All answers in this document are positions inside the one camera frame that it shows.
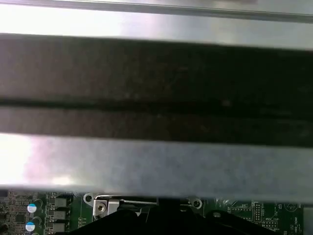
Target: circuit board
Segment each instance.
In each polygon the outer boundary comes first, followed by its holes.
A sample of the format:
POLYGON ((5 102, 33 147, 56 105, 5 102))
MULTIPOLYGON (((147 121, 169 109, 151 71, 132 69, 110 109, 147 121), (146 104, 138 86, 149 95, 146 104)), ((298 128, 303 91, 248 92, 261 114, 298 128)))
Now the circuit board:
POLYGON ((222 210, 281 235, 303 234, 303 206, 298 203, 263 203, 215 198, 205 200, 204 214, 222 210))
POLYGON ((0 190, 0 226, 8 226, 7 235, 65 234, 92 222, 92 207, 83 196, 0 190))
MULTIPOLYGON (((6 235, 66 234, 92 222, 92 207, 84 193, 0 190, 1 227, 6 235)), ((292 203, 262 203, 215 198, 202 200, 202 215, 223 210, 281 235, 303 235, 303 206, 292 203)))

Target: silver metal plate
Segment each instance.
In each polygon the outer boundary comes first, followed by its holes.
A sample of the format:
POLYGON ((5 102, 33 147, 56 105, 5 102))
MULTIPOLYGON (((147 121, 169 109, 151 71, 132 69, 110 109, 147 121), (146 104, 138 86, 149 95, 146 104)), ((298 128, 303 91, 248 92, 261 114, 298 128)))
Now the silver metal plate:
POLYGON ((313 149, 0 134, 1 187, 313 201, 313 149))
POLYGON ((74 8, 86 5, 86 3, 88 3, 88 8, 92 8, 92 6, 99 7, 107 3, 120 3, 124 5, 161 5, 291 14, 313 13, 313 2, 310 0, 1 0, 0 2, 33 5, 66 5, 74 8))
POLYGON ((0 21, 0 33, 313 48, 310 23, 5 4, 0 21))
POLYGON ((102 218, 108 215, 108 201, 106 200, 94 200, 92 215, 95 219, 102 218))

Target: chip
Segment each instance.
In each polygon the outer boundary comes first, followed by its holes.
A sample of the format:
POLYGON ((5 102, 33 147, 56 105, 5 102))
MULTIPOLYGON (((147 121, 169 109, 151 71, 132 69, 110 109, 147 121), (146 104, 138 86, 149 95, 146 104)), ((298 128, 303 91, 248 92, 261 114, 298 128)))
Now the chip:
POLYGON ((9 194, 8 190, 0 190, 0 197, 7 197, 9 194))
POLYGON ((0 219, 6 219, 6 213, 0 212, 0 219))
POLYGON ((67 206, 67 200, 66 198, 56 198, 54 201, 55 207, 66 207, 67 206))
POLYGON ((64 231, 65 231, 65 224, 62 224, 62 223, 53 224, 54 233, 62 233, 64 231))
POLYGON ((54 211, 53 219, 65 219, 66 212, 65 211, 54 211))
POLYGON ((24 214, 17 214, 15 216, 15 221, 18 223, 25 223, 25 215, 24 214))
POLYGON ((37 198, 45 198, 45 193, 38 193, 37 198))

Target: black plastic part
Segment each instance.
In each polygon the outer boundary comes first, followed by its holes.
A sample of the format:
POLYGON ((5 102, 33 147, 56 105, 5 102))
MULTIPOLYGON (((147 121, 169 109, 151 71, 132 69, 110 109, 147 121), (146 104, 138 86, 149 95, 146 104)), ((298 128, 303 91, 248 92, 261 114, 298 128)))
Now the black plastic part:
POLYGON ((190 208, 181 212, 177 203, 162 200, 159 206, 150 209, 147 217, 137 215, 133 211, 120 210, 104 218, 96 220, 73 232, 71 235, 84 234, 210 234, 210 235, 277 235, 273 231, 262 228, 251 222, 227 214, 223 211, 220 218, 208 216, 203 218, 193 214, 190 208))
POLYGON ((0 132, 313 146, 309 51, 0 35, 0 55, 0 132))

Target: green circuit board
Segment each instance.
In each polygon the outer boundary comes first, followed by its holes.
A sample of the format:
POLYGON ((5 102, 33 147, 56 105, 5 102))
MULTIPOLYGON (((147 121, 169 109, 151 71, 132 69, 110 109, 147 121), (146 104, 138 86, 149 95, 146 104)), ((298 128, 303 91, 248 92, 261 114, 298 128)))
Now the green circuit board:
MULTIPOLYGON (((76 230, 92 222, 92 207, 83 201, 83 196, 84 193, 72 192, 0 190, 0 231, 1 225, 9 227, 6 235, 53 235, 76 230), (29 206, 38 203, 36 211, 30 213, 29 206), (29 223, 34 225, 26 229, 29 223)), ((281 235, 303 235, 301 204, 215 198, 203 200, 197 211, 206 215, 211 210, 227 211, 281 235)))
POLYGON ((204 200, 204 214, 222 210, 281 235, 303 234, 303 206, 299 203, 264 203, 223 198, 204 200))

